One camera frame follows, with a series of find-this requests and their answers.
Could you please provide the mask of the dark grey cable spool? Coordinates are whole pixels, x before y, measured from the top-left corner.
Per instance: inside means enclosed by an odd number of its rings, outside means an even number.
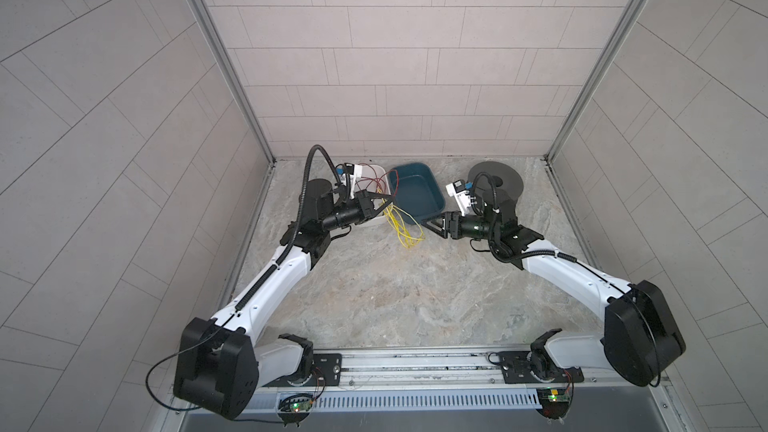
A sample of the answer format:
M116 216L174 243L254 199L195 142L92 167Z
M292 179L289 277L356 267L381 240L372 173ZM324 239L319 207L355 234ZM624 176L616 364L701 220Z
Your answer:
M496 161L484 161L474 165L468 172L469 182L475 182L480 173L487 173L495 177L498 194L502 192L517 202L524 191L522 176L511 166Z

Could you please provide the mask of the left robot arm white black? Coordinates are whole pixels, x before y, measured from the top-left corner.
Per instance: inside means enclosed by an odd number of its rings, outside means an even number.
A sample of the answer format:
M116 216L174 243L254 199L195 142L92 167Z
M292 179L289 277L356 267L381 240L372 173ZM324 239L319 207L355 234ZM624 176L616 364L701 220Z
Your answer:
M298 210L273 257L244 291L209 319L184 328L173 394L190 410L236 419L254 392L276 380L303 385L316 378L313 344L282 334L258 343L268 320L298 282L317 265L333 240L380 215L393 198L356 188L348 164L335 165L321 145L307 156Z

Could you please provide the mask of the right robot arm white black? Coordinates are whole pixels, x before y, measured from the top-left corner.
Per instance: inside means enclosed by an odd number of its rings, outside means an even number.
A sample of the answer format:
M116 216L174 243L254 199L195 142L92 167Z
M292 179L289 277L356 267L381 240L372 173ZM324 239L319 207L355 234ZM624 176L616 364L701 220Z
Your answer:
M527 358L535 380L554 382L575 368L611 369L640 387L659 386L663 371L686 350L682 333L659 287L632 283L595 269L520 224L518 174L498 176L480 170L446 191L458 208L426 223L444 239L484 241L500 263L545 279L593 312L600 334L551 329L530 346Z

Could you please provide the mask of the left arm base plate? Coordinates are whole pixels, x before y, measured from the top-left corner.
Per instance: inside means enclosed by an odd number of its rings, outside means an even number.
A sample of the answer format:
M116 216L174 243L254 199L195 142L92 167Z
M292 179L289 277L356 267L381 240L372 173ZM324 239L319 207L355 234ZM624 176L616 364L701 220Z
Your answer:
M338 386L340 383L342 359L343 357L340 353L315 353L312 371L304 381L280 377L266 384L265 387L314 387L318 384L318 377L325 379L327 387Z

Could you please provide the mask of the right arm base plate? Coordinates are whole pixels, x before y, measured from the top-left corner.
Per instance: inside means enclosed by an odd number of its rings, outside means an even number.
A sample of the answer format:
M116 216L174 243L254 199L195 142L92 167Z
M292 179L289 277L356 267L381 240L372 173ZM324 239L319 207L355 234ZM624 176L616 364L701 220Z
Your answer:
M580 368L563 369L545 351L501 351L488 354L488 362L501 369L506 384L581 383L584 374Z

